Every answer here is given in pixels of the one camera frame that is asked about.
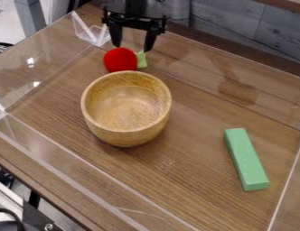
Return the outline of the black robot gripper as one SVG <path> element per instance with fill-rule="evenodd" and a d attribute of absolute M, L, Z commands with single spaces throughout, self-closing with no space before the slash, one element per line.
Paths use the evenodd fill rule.
<path fill-rule="evenodd" d="M 157 0 L 110 0 L 102 6 L 102 23 L 109 27 L 112 41 L 121 46 L 122 29 L 147 31 L 144 51 L 149 52 L 157 36 L 167 31 L 169 15 Z"/>

